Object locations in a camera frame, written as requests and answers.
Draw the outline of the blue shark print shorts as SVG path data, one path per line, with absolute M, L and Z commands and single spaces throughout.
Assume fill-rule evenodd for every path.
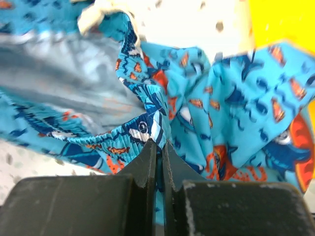
M 305 193 L 315 58 L 288 42 L 209 61 L 141 41 L 111 0 L 0 3 L 0 137 L 104 174 L 148 140 L 209 180 L 287 182 Z

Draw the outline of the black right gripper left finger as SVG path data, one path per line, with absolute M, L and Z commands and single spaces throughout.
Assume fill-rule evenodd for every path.
M 3 236 L 153 236 L 157 146 L 116 175 L 32 177 L 0 209 Z

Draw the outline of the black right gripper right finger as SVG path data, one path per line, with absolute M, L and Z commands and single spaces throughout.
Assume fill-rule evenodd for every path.
M 315 220 L 287 183 L 207 181 L 170 142 L 162 150 L 167 236 L 312 236 Z

